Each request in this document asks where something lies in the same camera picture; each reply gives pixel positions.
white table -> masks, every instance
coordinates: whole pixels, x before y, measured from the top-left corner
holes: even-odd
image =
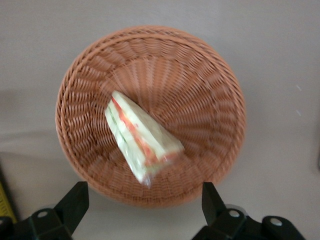
[[[213,46],[247,106],[246,141],[217,187],[255,220],[288,218],[320,236],[318,0],[7,0],[0,2],[0,163],[23,218],[57,203],[79,177],[58,142],[62,78],[90,43],[132,25],[165,25]],[[76,240],[188,240],[205,224],[200,199],[141,209],[90,191]]]

wicker basket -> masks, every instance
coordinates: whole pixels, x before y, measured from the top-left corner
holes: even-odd
[[[117,147],[104,110],[120,91],[176,136],[185,153],[140,185]],[[56,103],[60,144],[75,171],[98,192],[130,205],[169,207],[218,183],[244,140],[243,94],[226,62],[204,41],[163,26],[107,35],[73,62]]]

yellow object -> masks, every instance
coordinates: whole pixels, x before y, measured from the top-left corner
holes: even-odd
[[[16,216],[10,206],[6,192],[1,182],[0,182],[0,216],[10,217],[14,224],[17,222]]]

plastic wrap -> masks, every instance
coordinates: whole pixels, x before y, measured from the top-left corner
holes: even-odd
[[[136,179],[150,186],[152,178],[184,150],[181,142],[120,92],[113,92],[105,117]]]

